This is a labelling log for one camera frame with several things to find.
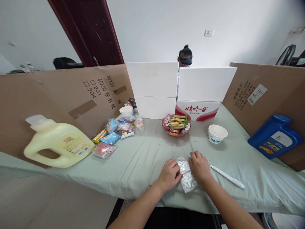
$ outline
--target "white foam box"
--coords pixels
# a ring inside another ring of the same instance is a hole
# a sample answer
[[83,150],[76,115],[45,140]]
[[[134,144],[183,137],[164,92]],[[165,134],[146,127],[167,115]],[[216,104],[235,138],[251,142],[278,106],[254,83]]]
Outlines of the white foam box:
[[213,122],[220,102],[177,101],[176,115],[186,115],[188,120]]
[[237,68],[181,67],[178,100],[222,102]]
[[135,96],[134,100],[142,118],[163,119],[175,113],[176,98]]
[[126,67],[135,96],[177,97],[178,62],[130,62]]

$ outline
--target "red bowl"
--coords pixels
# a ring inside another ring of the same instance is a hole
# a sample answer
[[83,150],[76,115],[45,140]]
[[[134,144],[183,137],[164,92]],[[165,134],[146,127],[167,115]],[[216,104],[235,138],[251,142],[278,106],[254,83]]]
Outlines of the red bowl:
[[180,134],[177,134],[177,133],[172,133],[172,132],[168,131],[168,130],[165,129],[164,126],[162,125],[162,128],[163,128],[163,130],[165,131],[165,133],[167,133],[168,135],[170,135],[170,136],[172,136],[172,137],[183,137],[183,136],[186,135],[188,132],[190,132],[191,127],[192,127],[192,124],[190,125],[190,128],[188,129],[188,131],[186,131],[186,132],[184,132],[184,133],[182,133],[182,134],[181,134],[181,133],[180,133]]

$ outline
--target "white wall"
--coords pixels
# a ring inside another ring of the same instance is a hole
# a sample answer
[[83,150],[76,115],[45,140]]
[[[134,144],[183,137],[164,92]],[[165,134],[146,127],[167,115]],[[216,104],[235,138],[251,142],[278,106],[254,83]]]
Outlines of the white wall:
[[[305,26],[301,0],[108,0],[125,62],[176,61],[189,44],[193,65],[274,64],[292,27]],[[214,29],[204,37],[205,29]]]
[[0,54],[0,75],[6,74],[16,68]]
[[0,53],[16,68],[30,62],[53,70],[56,57],[81,62],[47,0],[0,1]]

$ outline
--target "table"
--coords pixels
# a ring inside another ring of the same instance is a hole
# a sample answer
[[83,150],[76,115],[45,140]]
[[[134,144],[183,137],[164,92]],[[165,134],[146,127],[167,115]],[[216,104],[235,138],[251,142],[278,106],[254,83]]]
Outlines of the table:
[[[295,172],[278,159],[268,160],[250,146],[247,143],[249,135],[223,105],[214,124],[225,127],[229,135],[220,144],[208,141],[207,129],[211,124],[208,122],[193,121],[188,135],[173,138],[163,131],[161,120],[144,121],[143,134],[119,140],[115,144],[117,149],[106,160],[91,154],[70,168],[46,170],[1,153],[0,168],[7,172],[22,172],[25,176],[50,175],[122,199],[136,199],[157,180],[165,161],[180,156],[187,158],[189,152],[198,150],[210,164],[245,185],[242,190],[211,170],[217,182],[248,212],[305,215],[305,173]],[[179,184],[158,206],[218,213],[201,186],[185,194]]]

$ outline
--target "white paper cup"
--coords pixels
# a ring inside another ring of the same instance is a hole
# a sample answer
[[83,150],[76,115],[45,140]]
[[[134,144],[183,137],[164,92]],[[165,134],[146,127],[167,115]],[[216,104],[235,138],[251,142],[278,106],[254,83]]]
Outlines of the white paper cup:
[[221,141],[228,136],[228,131],[219,125],[209,126],[207,132],[207,138],[211,143],[219,144]]
[[133,115],[133,107],[132,106],[125,106],[125,107],[122,107],[120,109],[120,113],[121,114],[131,114]]

